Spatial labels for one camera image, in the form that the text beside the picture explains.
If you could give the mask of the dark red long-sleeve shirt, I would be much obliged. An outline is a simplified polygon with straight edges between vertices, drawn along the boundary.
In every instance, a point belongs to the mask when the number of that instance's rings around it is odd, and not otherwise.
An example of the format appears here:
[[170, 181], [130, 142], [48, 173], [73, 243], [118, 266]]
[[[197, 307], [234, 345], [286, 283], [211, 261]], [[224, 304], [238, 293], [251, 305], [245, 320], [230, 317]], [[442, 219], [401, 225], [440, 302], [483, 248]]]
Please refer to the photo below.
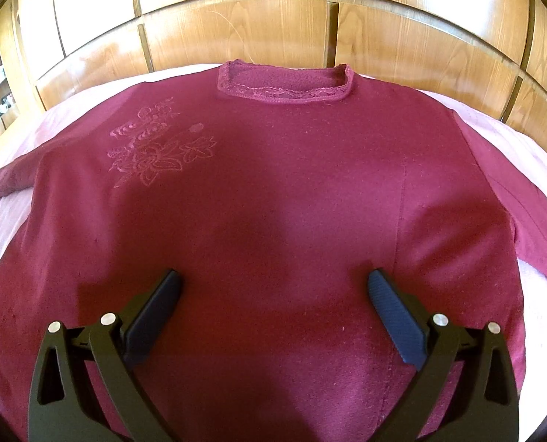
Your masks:
[[383, 269], [453, 322], [501, 325], [526, 379], [518, 266], [547, 277], [547, 198], [456, 113], [348, 66], [234, 61], [130, 87], [0, 170], [32, 208], [0, 260], [0, 413], [28, 434], [46, 327], [167, 269], [184, 293], [133, 374], [185, 441], [362, 441], [404, 364]]

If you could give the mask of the pink quilted bedspread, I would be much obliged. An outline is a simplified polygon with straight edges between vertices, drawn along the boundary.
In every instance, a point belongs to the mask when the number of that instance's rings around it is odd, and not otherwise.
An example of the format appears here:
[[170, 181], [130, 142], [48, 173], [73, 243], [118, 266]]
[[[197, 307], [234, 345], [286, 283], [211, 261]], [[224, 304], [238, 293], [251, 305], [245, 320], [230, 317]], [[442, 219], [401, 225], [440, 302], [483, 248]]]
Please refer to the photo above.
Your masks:
[[[143, 82], [155, 82], [208, 70], [188, 65], [119, 79], [71, 96], [49, 111], [18, 117], [0, 136], [0, 169], [36, 149], [99, 103]], [[455, 110], [463, 122], [497, 147], [547, 197], [547, 153], [532, 139], [477, 110], [441, 94], [432, 96]], [[18, 228], [27, 219], [32, 191], [0, 199], [0, 259]], [[519, 438], [529, 439], [547, 415], [547, 278], [527, 262], [518, 264], [525, 304], [527, 372], [519, 400]]]

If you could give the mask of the wooden panelled headboard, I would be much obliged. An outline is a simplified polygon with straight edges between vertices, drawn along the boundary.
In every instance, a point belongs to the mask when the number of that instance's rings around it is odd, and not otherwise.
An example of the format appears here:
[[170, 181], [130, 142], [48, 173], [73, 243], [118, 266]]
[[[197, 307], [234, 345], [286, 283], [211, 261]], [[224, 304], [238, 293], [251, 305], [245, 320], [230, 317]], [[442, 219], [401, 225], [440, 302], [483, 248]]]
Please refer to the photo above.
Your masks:
[[3, 0], [0, 51], [22, 113], [185, 65], [345, 63], [455, 98], [547, 153], [544, 0]]

